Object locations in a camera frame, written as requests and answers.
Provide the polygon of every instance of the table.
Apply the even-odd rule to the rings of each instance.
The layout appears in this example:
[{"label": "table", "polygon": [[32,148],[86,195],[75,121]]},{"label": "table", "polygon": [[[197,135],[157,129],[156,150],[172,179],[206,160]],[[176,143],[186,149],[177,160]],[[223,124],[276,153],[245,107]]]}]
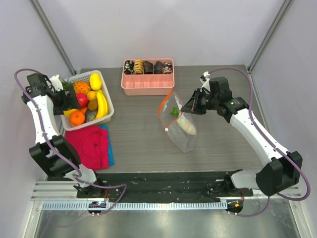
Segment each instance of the table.
[{"label": "table", "polygon": [[[201,87],[199,77],[205,71],[223,66],[176,66],[175,91],[184,102],[194,89]],[[244,65],[233,65],[246,72]],[[87,72],[94,69],[82,69]],[[121,88],[122,68],[96,68],[106,82],[114,115],[109,126],[115,164],[98,173],[229,171],[261,169],[262,165],[244,137],[216,112],[193,115],[197,128],[197,144],[183,153],[166,135],[158,119],[158,108],[165,96],[126,96]],[[247,79],[232,70],[215,72],[212,77],[228,79],[234,97],[250,99]],[[262,122],[255,101],[254,114]]]}]

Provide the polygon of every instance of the white backdrop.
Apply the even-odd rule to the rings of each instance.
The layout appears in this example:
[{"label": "white backdrop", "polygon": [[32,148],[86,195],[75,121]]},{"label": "white backdrop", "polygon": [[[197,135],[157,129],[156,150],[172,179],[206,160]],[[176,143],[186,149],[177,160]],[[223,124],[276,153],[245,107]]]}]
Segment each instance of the white backdrop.
[{"label": "white backdrop", "polygon": [[[317,237],[317,1],[296,0],[254,69],[273,136],[303,156],[312,193],[302,207]],[[301,180],[301,189],[306,192]]]},{"label": "white backdrop", "polygon": [[76,69],[127,58],[248,65],[283,0],[40,0]]},{"label": "white backdrop", "polygon": [[27,0],[0,1],[0,32],[0,237],[20,238],[35,181],[45,174],[29,155],[35,129],[13,74],[23,67],[49,76],[70,72]]}]

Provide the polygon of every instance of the pink plastic box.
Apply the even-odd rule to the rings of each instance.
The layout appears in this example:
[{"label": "pink plastic box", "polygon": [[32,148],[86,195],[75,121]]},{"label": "pink plastic box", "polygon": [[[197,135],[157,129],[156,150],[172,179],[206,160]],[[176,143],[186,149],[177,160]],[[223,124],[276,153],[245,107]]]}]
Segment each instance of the pink plastic box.
[{"label": "pink plastic box", "polygon": [[157,61],[172,63],[172,74],[125,74],[122,70],[121,87],[127,96],[167,95],[175,85],[174,61],[172,59],[141,59],[151,62],[154,66]]}]

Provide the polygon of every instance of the blue towel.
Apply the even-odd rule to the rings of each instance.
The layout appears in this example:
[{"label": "blue towel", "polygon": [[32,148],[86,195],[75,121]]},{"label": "blue towel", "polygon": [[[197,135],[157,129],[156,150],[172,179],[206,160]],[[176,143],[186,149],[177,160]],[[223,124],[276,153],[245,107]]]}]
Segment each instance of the blue towel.
[{"label": "blue towel", "polygon": [[109,166],[114,165],[113,155],[112,155],[112,148],[111,148],[111,141],[110,141],[110,135],[107,125],[100,125],[101,129],[105,129],[108,131],[108,142],[109,142],[109,148],[108,148],[108,156],[109,156]]}]

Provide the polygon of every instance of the red apple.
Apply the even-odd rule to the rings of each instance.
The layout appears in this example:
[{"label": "red apple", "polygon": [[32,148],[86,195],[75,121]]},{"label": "red apple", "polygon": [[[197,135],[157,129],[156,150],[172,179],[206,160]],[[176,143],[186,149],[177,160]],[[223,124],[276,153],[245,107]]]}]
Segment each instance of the red apple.
[{"label": "red apple", "polygon": [[76,97],[77,97],[77,101],[79,102],[79,105],[81,106],[81,108],[84,108],[88,105],[89,99],[87,98],[87,96],[85,94],[77,93]]}]

